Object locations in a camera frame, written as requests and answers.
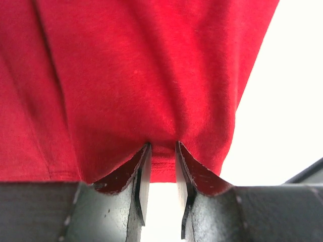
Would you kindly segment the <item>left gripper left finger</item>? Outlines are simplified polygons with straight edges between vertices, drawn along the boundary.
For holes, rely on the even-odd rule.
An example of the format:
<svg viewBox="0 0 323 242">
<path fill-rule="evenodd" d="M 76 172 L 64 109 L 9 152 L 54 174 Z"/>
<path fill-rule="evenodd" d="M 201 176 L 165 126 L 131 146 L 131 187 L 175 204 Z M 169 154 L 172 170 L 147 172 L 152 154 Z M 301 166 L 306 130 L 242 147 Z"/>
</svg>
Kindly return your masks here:
<svg viewBox="0 0 323 242">
<path fill-rule="evenodd" d="M 93 184 L 1 183 L 1 241 L 140 241 L 151 145 Z"/>
</svg>

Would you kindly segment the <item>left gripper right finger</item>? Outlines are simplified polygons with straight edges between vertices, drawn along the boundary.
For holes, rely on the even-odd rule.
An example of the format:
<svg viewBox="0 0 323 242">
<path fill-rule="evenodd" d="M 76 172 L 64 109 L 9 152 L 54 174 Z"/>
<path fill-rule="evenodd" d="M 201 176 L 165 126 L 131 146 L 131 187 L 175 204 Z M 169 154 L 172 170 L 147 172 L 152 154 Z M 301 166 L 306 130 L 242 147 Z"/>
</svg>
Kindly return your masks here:
<svg viewBox="0 0 323 242">
<path fill-rule="evenodd" d="M 239 187 L 175 144 L 184 241 L 322 241 L 322 161 L 282 185 Z"/>
</svg>

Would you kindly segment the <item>dark red t shirt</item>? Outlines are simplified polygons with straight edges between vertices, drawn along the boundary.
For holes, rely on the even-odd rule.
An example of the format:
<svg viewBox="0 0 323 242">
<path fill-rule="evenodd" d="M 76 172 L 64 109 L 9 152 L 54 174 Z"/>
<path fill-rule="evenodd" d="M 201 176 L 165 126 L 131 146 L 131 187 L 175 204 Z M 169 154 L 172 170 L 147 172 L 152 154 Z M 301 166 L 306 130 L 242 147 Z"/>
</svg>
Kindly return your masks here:
<svg viewBox="0 0 323 242">
<path fill-rule="evenodd" d="M 1 180 L 93 183 L 175 142 L 219 174 L 277 1 L 1 1 Z"/>
</svg>

